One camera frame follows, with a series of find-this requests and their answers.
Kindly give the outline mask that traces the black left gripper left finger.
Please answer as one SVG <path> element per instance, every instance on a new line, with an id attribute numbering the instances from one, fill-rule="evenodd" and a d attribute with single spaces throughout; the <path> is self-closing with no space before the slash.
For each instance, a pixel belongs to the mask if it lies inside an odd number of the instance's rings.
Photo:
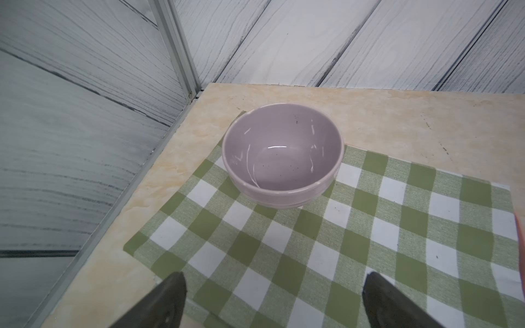
<path id="1" fill-rule="evenodd" d="M 186 296 L 184 273 L 173 272 L 111 325 L 111 328 L 178 328 L 183 317 Z"/>

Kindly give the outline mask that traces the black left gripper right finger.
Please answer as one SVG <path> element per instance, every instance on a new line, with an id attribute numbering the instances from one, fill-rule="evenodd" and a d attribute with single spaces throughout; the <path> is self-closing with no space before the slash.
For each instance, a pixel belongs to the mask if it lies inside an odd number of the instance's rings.
<path id="1" fill-rule="evenodd" d="M 442 327 L 377 272 L 366 276 L 362 300 L 371 327 Z"/>

